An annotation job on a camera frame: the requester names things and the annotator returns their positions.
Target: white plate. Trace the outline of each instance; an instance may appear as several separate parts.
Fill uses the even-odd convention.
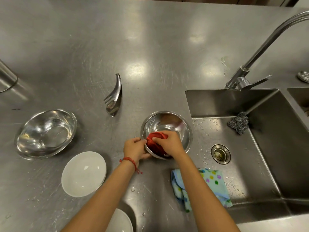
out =
[[[64,167],[61,184],[73,197],[83,197],[97,190],[106,177],[104,158],[92,151],[74,156]]]
[[[116,208],[105,232],[133,232],[133,226],[128,215]]]

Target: fork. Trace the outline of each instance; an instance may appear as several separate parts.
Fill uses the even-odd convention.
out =
[[[113,91],[109,95],[107,95],[107,97],[104,99],[104,103],[106,104],[106,111],[112,117],[114,117],[119,110],[121,96],[122,96],[121,80],[120,75],[117,73],[116,86],[113,89]]]

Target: hand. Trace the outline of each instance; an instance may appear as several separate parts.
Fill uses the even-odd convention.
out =
[[[174,131],[160,131],[160,132],[168,135],[168,138],[167,139],[152,138],[152,140],[157,144],[159,144],[161,147],[163,147],[166,153],[173,156],[174,158],[185,153],[180,138],[176,132]]]
[[[138,162],[140,159],[149,158],[151,155],[146,153],[144,146],[147,143],[147,140],[141,140],[140,138],[131,138],[126,140],[123,146],[124,157],[130,157],[135,161],[136,167],[138,167]]]

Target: cloth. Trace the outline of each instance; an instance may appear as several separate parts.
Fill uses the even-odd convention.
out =
[[[230,200],[222,173],[219,170],[210,170],[207,168],[198,169],[198,171],[215,196],[220,200],[222,205],[225,208],[232,207],[233,204]],[[171,172],[171,183],[176,198],[180,201],[180,203],[184,203],[186,212],[190,212],[192,208],[187,191],[182,181],[180,169],[175,169]]]
[[[167,153],[164,151],[163,147],[161,147],[159,144],[155,143],[152,138],[162,138],[162,139],[167,139],[168,135],[160,132],[154,132],[148,135],[147,137],[147,146],[148,148],[155,153],[158,156],[164,157],[167,155]]]

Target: light blue towel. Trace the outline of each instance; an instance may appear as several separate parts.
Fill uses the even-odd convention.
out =
[[[225,208],[232,207],[233,204],[230,200],[230,196],[224,183],[222,173],[219,170],[210,170],[207,168],[198,169],[198,171],[200,172],[212,192],[220,200],[222,205]],[[192,208],[187,191],[182,181],[180,169],[175,169],[172,171],[171,182],[176,198],[179,199],[181,202],[184,202],[186,212],[188,213],[192,210]]]

